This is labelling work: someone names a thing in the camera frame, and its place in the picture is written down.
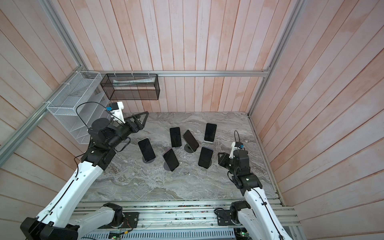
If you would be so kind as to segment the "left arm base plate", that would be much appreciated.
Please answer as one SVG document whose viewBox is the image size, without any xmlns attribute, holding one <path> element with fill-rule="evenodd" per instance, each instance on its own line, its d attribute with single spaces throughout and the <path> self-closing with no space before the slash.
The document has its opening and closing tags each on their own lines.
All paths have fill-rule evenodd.
<svg viewBox="0 0 384 240">
<path fill-rule="evenodd" d="M 96 211 L 97 229 L 134 229 L 138 225 L 138 212 Z"/>
</svg>

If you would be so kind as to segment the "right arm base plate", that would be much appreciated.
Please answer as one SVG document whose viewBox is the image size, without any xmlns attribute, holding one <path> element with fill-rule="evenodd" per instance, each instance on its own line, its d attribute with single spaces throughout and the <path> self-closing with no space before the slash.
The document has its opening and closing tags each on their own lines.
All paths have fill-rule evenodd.
<svg viewBox="0 0 384 240">
<path fill-rule="evenodd" d="M 258 219 L 255 213 L 248 208 L 224 210 L 217 208 L 214 210 L 219 226 L 255 226 Z"/>
</svg>

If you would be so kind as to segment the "blue-edged phone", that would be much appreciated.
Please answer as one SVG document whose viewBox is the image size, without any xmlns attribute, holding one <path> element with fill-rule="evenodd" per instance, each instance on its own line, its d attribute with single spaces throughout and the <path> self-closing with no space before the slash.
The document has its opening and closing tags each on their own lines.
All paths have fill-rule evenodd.
<svg viewBox="0 0 384 240">
<path fill-rule="evenodd" d="M 209 168 L 209 162 L 212 159 L 214 151 L 207 147 L 202 147 L 198 165 L 200 167 L 203 167 L 205 169 Z"/>
</svg>

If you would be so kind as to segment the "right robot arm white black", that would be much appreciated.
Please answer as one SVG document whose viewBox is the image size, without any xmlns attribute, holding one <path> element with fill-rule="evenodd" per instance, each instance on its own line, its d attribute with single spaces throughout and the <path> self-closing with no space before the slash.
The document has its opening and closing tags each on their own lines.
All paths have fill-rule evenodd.
<svg viewBox="0 0 384 240">
<path fill-rule="evenodd" d="M 233 147 L 231 154 L 218 153 L 218 163 L 228 169 L 232 182 L 245 198 L 231 204 L 231 221 L 242 225 L 253 240 L 290 240 L 267 199 L 261 181 L 251 172 L 248 151 Z"/>
</svg>

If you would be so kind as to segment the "teal-edged phone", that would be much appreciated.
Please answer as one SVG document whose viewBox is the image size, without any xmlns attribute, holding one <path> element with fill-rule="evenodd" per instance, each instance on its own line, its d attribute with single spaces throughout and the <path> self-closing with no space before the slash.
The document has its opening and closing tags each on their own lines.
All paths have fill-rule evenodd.
<svg viewBox="0 0 384 240">
<path fill-rule="evenodd" d="M 195 139 L 195 137 L 193 136 L 193 134 L 191 133 L 190 130 L 187 130 L 183 134 L 183 138 L 186 141 L 188 147 L 191 149 L 192 152 L 195 152 L 198 149 L 198 147 L 200 146 L 198 141 Z"/>
</svg>

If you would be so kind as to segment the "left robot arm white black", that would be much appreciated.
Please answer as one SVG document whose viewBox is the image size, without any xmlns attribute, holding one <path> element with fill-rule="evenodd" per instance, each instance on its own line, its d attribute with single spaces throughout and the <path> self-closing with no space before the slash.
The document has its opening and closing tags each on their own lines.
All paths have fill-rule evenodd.
<svg viewBox="0 0 384 240">
<path fill-rule="evenodd" d="M 120 229 L 124 225 L 123 208 L 106 203 L 98 210 L 76 220 L 72 214 L 93 182 L 106 170 L 117 153 L 115 149 L 130 134 L 141 131 L 149 113 L 124 118 L 114 125 L 107 118 L 95 120 L 88 130 L 87 151 L 74 174 L 54 199 L 35 217 L 26 218 L 20 228 L 27 240 L 79 240 L 102 227 Z"/>
</svg>

